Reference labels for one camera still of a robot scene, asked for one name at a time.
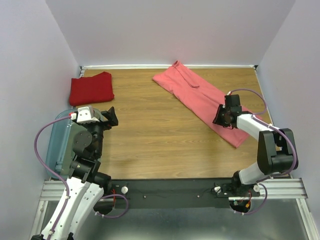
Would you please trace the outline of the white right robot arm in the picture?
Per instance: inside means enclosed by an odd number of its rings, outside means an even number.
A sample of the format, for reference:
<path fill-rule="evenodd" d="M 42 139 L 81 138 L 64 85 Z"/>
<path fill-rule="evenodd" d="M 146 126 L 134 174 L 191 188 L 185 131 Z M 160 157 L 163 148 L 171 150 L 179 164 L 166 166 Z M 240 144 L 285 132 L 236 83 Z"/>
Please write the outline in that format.
<path fill-rule="evenodd" d="M 239 129 L 257 140 L 256 163 L 236 171 L 230 182 L 215 186 L 217 193 L 242 196 L 254 186 L 271 177 L 290 174 L 299 165 L 293 131 L 268 124 L 255 114 L 244 111 L 240 96 L 231 91 L 224 96 L 213 123 L 224 128 Z"/>

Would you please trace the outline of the pink t shirt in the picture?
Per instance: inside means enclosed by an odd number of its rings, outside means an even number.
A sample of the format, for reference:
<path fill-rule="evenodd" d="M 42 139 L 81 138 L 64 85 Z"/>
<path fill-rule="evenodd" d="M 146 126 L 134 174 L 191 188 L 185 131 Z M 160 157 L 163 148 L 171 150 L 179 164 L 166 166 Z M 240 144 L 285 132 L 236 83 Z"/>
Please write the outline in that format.
<path fill-rule="evenodd" d="M 152 80 L 174 95 L 233 147 L 238 148 L 250 136 L 241 129 L 228 129 L 213 123 L 219 105 L 225 101 L 224 92 L 187 68 L 180 61 L 174 62 L 164 72 L 154 75 Z"/>

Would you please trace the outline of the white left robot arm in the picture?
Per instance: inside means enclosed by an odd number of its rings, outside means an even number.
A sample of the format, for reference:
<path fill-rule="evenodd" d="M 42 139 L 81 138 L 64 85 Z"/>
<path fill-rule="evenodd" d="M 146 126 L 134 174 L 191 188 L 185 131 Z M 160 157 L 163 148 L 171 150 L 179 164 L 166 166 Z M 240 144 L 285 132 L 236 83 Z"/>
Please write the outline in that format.
<path fill-rule="evenodd" d="M 64 184 L 58 205 L 40 234 L 33 240 L 73 240 L 100 198 L 110 194 L 112 178 L 99 172 L 103 151 L 104 131 L 118 126 L 115 108 L 101 112 L 105 120 L 95 117 L 92 106 L 80 107 L 53 122 L 68 120 L 84 129 L 73 139 L 74 158 L 67 178 L 48 169 Z"/>

